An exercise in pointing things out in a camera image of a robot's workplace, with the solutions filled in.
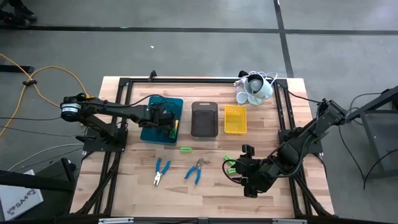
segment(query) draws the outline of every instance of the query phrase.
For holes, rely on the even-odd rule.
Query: wooden table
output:
[[[104,77],[99,98],[115,101],[120,77]],[[307,97],[301,78],[287,79],[289,90]],[[280,129],[275,97],[261,106],[248,106],[248,132],[242,135],[225,134],[224,106],[235,105],[232,84],[211,83],[135,83],[131,103],[150,94],[182,98],[183,116],[176,146],[148,144],[140,140],[141,129],[129,122],[127,147],[122,154],[116,184],[112,216],[131,217],[236,217],[236,218],[292,218],[292,199],[289,181],[279,178],[275,184],[258,198],[243,196],[243,187],[228,180],[221,170],[223,157],[238,158],[242,144],[256,148],[256,157],[264,158],[278,146],[277,132]],[[285,109],[284,94],[281,92]],[[311,119],[308,102],[291,96],[294,118],[297,126],[303,126]],[[194,101],[218,103],[218,136],[215,141],[194,141],[191,130],[191,104]],[[111,117],[99,116],[110,123]],[[192,153],[181,153],[180,147],[193,147]],[[104,153],[92,153],[84,160],[71,212],[77,211],[89,199],[100,179]],[[158,187],[153,186],[155,164],[158,157],[171,160],[169,171],[162,176]],[[185,180],[187,170],[203,157],[201,179]],[[321,162],[313,155],[304,159],[305,176],[309,189],[319,202],[333,213],[325,171]],[[298,190],[300,208],[304,210],[302,193]]]

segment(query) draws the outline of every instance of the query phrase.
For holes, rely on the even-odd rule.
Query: blue pliers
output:
[[[155,181],[154,181],[154,185],[156,185],[156,186],[159,185],[160,177],[162,175],[164,175],[166,173],[166,171],[169,169],[171,161],[167,161],[166,166],[163,168],[162,172],[160,172],[160,163],[161,162],[162,162],[162,159],[158,158],[157,162],[156,162],[156,176],[155,176]]]
[[[200,180],[200,173],[201,173],[201,167],[203,165],[203,158],[200,158],[197,162],[197,164],[193,167],[191,167],[191,169],[188,170],[187,174],[185,175],[185,178],[189,178],[189,176],[191,175],[191,173],[196,169],[198,171],[197,173],[197,179],[195,180],[195,184],[198,184],[199,180]]]

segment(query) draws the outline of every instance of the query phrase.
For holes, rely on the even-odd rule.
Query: green block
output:
[[[229,169],[228,169],[228,174],[229,174],[229,175],[235,174],[235,173],[236,173],[236,169],[235,169],[235,168],[229,168]]]
[[[192,147],[181,147],[180,152],[192,152]]]
[[[224,156],[224,159],[228,160],[228,159],[231,159],[231,158],[229,156]],[[231,166],[235,165],[235,162],[233,162],[233,161],[229,161],[228,163],[231,164]]]

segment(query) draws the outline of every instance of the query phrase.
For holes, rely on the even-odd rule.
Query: teal tray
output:
[[[165,99],[167,100],[167,102],[172,102],[172,103],[165,103],[165,109],[167,111],[171,110],[175,116],[175,119],[178,120],[177,133],[176,133],[177,137],[170,138],[169,135],[163,133],[160,128],[143,128],[141,131],[140,138],[141,140],[149,143],[166,144],[174,146],[176,145],[178,140],[178,131],[180,129],[180,124],[181,124],[183,100],[180,98],[169,98],[169,97],[165,97]],[[156,103],[164,103],[163,98],[159,96],[152,96],[149,98],[149,105]]]

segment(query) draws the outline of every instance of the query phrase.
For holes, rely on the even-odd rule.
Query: gray floor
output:
[[[277,28],[271,0],[110,0],[27,2],[39,24],[68,26]],[[393,0],[280,0],[287,29],[397,30],[398,3]],[[398,83],[398,36],[288,35],[295,77],[305,79],[311,98],[333,99],[347,108],[358,94],[380,92]],[[35,68],[58,65],[75,72],[89,93],[97,95],[103,76],[162,75],[236,76],[240,70],[278,72],[286,77],[278,34],[207,34],[155,32],[54,32],[0,30],[0,52]],[[1,116],[16,106],[22,74],[0,74]],[[81,92],[77,82],[58,70],[37,75],[39,88],[51,100]],[[372,97],[356,102],[361,106]],[[17,115],[54,118],[59,109],[42,101],[33,88]],[[13,128],[71,135],[82,127],[64,121],[13,121]],[[360,126],[341,127],[347,145],[367,172],[375,162]],[[7,130],[0,137],[0,169],[57,144],[61,138]],[[365,191],[359,172],[344,149],[337,128],[322,141],[331,198],[345,218],[397,222],[398,178],[369,181]],[[79,147],[49,151],[25,166]],[[81,152],[68,158],[79,164]],[[34,166],[40,170],[48,161]]]

